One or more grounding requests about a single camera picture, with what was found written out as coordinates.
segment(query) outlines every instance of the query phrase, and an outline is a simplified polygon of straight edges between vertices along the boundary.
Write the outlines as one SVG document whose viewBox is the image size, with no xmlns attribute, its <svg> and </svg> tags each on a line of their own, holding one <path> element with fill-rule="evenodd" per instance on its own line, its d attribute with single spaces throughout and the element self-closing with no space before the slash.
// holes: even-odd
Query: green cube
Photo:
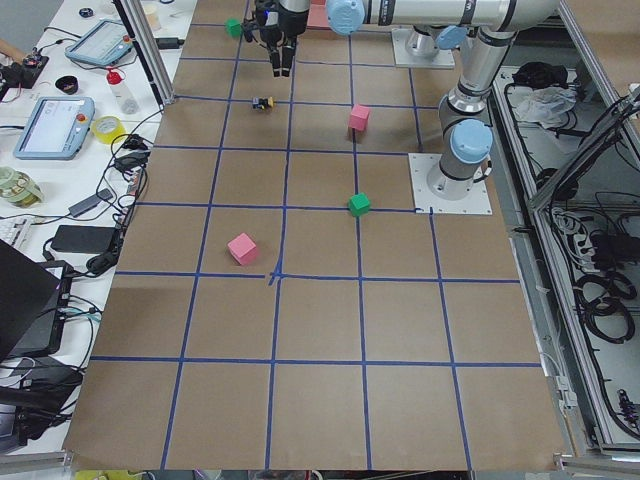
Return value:
<svg viewBox="0 0 640 480">
<path fill-rule="evenodd" d="M 240 22 L 235 18 L 230 18 L 229 20 L 224 22 L 224 28 L 227 30 L 227 33 L 233 38 L 242 35 L 242 25 L 240 25 Z"/>
<path fill-rule="evenodd" d="M 364 193 L 358 193 L 349 199 L 349 210 L 354 217 L 364 215 L 371 208 L 371 202 Z"/>
</svg>

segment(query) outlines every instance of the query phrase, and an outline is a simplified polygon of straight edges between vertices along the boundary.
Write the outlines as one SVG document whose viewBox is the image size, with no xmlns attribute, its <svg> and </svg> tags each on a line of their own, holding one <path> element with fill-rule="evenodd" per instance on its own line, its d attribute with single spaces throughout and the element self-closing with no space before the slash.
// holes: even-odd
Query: black monitor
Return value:
<svg viewBox="0 0 640 480">
<path fill-rule="evenodd" d="M 59 285 L 60 279 L 0 241 L 0 361 L 47 314 L 47 304 Z"/>
</svg>

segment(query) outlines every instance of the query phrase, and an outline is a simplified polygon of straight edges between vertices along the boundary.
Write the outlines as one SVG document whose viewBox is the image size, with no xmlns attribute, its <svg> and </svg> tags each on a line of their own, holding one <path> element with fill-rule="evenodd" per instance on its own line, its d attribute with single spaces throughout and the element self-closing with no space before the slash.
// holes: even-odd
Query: person's arm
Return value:
<svg viewBox="0 0 640 480">
<path fill-rule="evenodd" d="M 0 38 L 0 53 L 5 54 L 7 57 L 11 57 L 14 62 L 22 62 L 22 59 L 27 56 L 26 53 L 19 48 L 14 47 L 10 43 L 5 42 Z"/>
</svg>

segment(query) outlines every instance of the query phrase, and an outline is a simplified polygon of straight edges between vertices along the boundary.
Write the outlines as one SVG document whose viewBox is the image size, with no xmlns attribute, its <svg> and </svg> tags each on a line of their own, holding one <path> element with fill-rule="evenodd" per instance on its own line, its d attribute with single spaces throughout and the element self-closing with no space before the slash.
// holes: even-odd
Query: yellow tape roll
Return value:
<svg viewBox="0 0 640 480">
<path fill-rule="evenodd" d="M 111 145 L 115 140 L 122 142 L 126 137 L 124 125 L 118 117 L 100 117 L 91 124 L 91 131 L 101 143 Z"/>
</svg>

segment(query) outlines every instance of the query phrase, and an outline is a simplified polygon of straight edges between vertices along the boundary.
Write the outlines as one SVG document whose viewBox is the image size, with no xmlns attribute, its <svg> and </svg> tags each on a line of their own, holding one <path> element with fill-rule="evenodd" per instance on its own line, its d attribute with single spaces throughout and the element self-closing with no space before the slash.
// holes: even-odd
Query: keyboard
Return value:
<svg viewBox="0 0 640 480">
<path fill-rule="evenodd" d="M 27 238 L 31 225 L 33 225 L 31 217 L 0 219 L 0 240 L 18 250 Z"/>
</svg>

